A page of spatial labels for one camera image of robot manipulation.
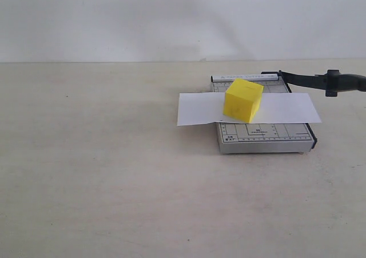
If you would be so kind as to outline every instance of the white paper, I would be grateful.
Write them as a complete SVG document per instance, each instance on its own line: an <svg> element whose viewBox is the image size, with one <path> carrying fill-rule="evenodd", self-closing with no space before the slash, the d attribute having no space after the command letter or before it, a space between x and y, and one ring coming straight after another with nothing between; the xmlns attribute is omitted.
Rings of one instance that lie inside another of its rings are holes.
<svg viewBox="0 0 366 258"><path fill-rule="evenodd" d="M225 92L181 93L178 126L212 122L244 122L225 116ZM302 124L321 122L307 93L263 93L258 112L251 124Z"/></svg>

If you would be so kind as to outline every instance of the yellow block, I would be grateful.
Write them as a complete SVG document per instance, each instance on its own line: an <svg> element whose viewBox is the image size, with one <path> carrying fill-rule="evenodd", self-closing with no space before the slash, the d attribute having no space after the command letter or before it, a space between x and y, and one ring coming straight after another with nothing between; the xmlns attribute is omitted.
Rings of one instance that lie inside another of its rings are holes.
<svg viewBox="0 0 366 258"><path fill-rule="evenodd" d="M254 82L235 79L225 92L224 115L251 122L259 109L263 88Z"/></svg>

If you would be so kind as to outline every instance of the table surface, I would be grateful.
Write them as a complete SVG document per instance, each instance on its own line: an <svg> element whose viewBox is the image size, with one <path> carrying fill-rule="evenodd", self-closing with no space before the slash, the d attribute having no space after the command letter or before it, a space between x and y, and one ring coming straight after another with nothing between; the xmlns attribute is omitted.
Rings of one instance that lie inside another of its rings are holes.
<svg viewBox="0 0 366 258"><path fill-rule="evenodd" d="M1 257L365 257L366 94L308 92L307 154L221 155L177 127L212 74L366 73L361 59L0 65Z"/></svg>

